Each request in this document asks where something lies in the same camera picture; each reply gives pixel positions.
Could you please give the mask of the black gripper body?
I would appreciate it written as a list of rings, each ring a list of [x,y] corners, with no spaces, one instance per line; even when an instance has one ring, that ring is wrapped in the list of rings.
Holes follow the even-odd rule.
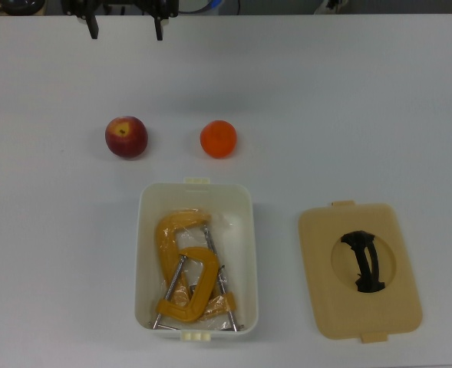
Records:
[[[179,11],[178,0],[68,0],[61,1],[62,11],[66,15],[76,15],[79,18],[94,15],[96,10],[103,6],[134,5],[144,14],[151,15],[154,18],[168,19],[176,17]]]

